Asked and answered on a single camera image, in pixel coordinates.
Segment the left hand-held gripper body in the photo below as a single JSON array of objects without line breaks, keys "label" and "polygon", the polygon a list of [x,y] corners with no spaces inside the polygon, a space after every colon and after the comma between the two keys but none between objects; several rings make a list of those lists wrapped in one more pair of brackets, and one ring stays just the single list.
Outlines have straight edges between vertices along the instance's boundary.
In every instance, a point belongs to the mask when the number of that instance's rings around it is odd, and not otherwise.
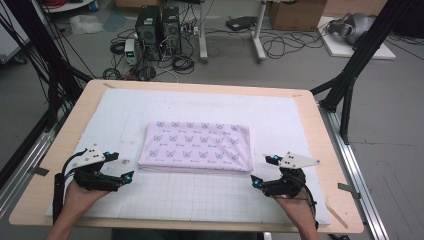
[{"label": "left hand-held gripper body", "polygon": [[81,156],[72,163],[71,172],[73,179],[80,186],[87,190],[117,191],[124,184],[120,177],[105,175],[101,172],[103,165],[107,162],[104,152],[94,144],[84,150]]}]

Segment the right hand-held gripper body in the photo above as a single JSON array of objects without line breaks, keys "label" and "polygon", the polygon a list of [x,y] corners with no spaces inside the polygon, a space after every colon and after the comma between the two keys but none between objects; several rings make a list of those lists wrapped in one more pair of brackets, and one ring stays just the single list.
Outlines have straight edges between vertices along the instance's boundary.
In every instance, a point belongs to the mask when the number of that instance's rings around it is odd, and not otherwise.
[{"label": "right hand-held gripper body", "polygon": [[291,152],[287,152],[281,158],[280,164],[276,165],[281,172],[281,178],[263,182],[261,191],[267,197],[284,195],[294,198],[306,186],[303,168],[318,165],[320,161]]}]

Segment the pale purple printed towel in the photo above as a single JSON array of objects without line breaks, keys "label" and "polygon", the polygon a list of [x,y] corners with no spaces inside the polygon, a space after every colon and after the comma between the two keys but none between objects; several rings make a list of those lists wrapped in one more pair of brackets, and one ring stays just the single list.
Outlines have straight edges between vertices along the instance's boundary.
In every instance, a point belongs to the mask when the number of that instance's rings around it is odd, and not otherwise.
[{"label": "pale purple printed towel", "polygon": [[249,128],[222,123],[151,122],[138,164],[173,172],[251,172]]}]

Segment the person's left hand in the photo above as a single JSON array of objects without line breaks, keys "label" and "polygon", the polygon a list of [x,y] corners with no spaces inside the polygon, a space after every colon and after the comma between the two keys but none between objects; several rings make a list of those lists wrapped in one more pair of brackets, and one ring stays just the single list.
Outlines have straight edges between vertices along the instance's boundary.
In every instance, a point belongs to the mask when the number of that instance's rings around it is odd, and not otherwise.
[{"label": "person's left hand", "polygon": [[85,214],[99,199],[108,195],[108,191],[87,190],[71,181],[65,194],[62,216],[78,219]]}]

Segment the person's right hand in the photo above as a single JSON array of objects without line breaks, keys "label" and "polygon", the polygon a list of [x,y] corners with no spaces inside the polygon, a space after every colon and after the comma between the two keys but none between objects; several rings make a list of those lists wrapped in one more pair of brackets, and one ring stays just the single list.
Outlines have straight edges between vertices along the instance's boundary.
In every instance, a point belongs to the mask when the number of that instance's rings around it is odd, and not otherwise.
[{"label": "person's right hand", "polygon": [[276,196],[274,200],[283,208],[295,226],[315,228],[315,218],[308,197],[300,192],[294,198]]}]

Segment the thin wooden strip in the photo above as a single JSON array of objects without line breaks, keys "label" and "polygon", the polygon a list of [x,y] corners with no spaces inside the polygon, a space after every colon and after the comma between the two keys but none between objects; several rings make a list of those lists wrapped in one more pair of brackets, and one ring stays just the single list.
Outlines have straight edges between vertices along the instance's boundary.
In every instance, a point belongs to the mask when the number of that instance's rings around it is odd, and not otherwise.
[{"label": "thin wooden strip", "polygon": [[326,204],[328,212],[337,220],[338,224],[343,228],[348,229],[348,224],[341,218],[341,216],[329,205]]}]

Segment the small white power supply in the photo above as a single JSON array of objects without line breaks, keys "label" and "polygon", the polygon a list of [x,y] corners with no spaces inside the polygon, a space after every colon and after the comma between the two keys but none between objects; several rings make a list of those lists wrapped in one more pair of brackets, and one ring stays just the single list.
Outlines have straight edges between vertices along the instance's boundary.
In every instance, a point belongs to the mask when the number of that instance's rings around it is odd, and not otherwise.
[{"label": "small white power supply", "polygon": [[126,61],[130,66],[135,66],[137,64],[137,56],[136,56],[134,39],[127,39],[125,41],[124,54],[126,57]]}]

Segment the white floor board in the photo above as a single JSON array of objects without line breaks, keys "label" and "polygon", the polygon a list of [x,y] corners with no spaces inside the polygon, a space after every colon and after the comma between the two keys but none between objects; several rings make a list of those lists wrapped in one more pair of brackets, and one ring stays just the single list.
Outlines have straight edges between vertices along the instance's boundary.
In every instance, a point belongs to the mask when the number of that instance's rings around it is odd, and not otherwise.
[{"label": "white floor board", "polygon": [[[328,33],[327,26],[333,17],[322,17],[317,25],[317,32],[321,35],[324,45],[332,57],[350,58],[353,53],[353,47],[336,33]],[[395,54],[385,45],[382,44],[373,55],[375,60],[395,60]]]}]

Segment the white desk leg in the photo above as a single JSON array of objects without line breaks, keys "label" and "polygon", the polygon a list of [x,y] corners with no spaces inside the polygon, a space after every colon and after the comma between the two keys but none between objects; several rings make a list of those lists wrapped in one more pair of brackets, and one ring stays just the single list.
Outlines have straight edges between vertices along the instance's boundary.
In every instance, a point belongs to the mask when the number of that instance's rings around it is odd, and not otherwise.
[{"label": "white desk leg", "polygon": [[208,62],[208,52],[205,36],[205,0],[199,0],[199,54],[202,63]]},{"label": "white desk leg", "polygon": [[258,57],[258,62],[262,62],[266,59],[266,54],[264,52],[262,43],[260,41],[260,33],[262,29],[262,23],[263,23],[263,18],[265,15],[265,10],[266,10],[266,1],[260,0],[258,14],[257,14],[256,28],[251,33],[252,41],[253,41],[253,44],[257,53],[257,57]]}]

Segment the large black computer tower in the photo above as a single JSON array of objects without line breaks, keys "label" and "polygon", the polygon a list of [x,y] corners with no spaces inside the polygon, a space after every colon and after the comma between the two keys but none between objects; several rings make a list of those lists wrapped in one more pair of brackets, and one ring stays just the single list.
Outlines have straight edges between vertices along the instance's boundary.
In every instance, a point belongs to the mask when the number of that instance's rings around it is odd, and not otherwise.
[{"label": "large black computer tower", "polygon": [[154,5],[142,6],[135,29],[144,56],[148,60],[159,60],[160,44],[164,40],[160,8]]}]

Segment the clear plastic bag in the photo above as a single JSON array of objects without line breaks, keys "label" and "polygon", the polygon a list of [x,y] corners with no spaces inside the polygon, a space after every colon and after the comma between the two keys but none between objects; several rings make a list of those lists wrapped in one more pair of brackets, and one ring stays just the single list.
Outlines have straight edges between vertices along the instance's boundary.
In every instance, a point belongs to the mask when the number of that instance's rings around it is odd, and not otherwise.
[{"label": "clear plastic bag", "polygon": [[73,35],[94,34],[104,30],[103,24],[96,16],[77,15],[70,18]]}]

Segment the slim black computer tower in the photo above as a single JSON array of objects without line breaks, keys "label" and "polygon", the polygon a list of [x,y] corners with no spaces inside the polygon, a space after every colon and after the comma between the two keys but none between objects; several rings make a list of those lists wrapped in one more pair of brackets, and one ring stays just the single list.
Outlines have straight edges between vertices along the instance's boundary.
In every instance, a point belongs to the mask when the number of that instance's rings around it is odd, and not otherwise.
[{"label": "slim black computer tower", "polygon": [[178,7],[168,6],[163,9],[162,25],[166,49],[174,55],[180,55],[182,47]]}]

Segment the flat black device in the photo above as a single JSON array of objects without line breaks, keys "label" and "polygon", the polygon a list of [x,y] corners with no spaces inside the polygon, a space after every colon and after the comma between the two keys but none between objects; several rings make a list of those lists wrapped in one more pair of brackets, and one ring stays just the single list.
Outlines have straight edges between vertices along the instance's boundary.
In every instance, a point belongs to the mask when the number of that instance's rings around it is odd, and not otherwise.
[{"label": "flat black device", "polygon": [[256,17],[243,16],[234,19],[230,19],[226,22],[226,26],[232,31],[240,31],[255,26],[257,22]]}]

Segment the grey headset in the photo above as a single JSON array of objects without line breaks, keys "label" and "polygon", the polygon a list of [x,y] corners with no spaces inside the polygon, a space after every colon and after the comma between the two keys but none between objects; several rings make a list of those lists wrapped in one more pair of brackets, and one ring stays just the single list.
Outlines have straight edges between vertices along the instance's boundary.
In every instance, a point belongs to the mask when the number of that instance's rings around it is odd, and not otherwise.
[{"label": "grey headset", "polygon": [[328,25],[329,33],[336,33],[349,45],[355,46],[368,32],[374,19],[364,13],[347,13],[340,19],[332,20]]}]

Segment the black metal frame post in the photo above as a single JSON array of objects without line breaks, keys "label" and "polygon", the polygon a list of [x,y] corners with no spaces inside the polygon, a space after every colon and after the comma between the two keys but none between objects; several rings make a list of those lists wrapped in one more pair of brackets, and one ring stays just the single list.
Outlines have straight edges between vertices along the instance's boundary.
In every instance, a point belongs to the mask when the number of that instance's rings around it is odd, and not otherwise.
[{"label": "black metal frame post", "polygon": [[60,108],[67,104],[73,107],[81,96],[83,87],[79,81],[88,83],[92,77],[73,67],[60,53],[31,0],[0,0],[0,6],[8,7],[43,60],[37,63],[31,57],[31,50],[23,44],[12,23],[0,14],[0,24],[29,58],[39,79],[48,85],[48,110],[44,118],[46,127],[52,128],[59,122]]},{"label": "black metal frame post", "polygon": [[319,106],[328,112],[335,113],[338,104],[343,102],[339,134],[345,144],[349,144],[348,131],[355,82],[413,1],[387,0],[343,70],[335,78],[311,90],[313,95],[328,90],[326,97],[319,102]]}]

